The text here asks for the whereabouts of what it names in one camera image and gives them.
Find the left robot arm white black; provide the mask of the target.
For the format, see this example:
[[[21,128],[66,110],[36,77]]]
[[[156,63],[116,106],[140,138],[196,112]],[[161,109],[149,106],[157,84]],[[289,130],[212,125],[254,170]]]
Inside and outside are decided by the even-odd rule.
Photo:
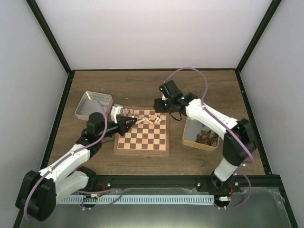
[[[24,176],[15,206],[25,217],[44,221],[65,197],[82,189],[93,191],[97,186],[95,172],[82,164],[99,151],[103,138],[123,136],[136,122],[135,117],[118,115],[116,121],[108,121],[99,112],[90,114],[80,138],[66,154],[40,171],[30,170]]]

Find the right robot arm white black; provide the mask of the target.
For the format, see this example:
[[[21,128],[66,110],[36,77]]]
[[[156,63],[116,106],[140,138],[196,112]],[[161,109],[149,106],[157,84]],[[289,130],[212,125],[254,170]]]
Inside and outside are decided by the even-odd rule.
[[[210,176],[212,188],[223,191],[229,178],[246,158],[254,161],[252,153],[257,149],[257,141],[249,120],[226,116],[203,103],[193,93],[183,94],[173,80],[160,85],[159,91],[162,98],[155,99],[153,105],[157,113],[187,116],[208,127],[223,140],[223,158]]]

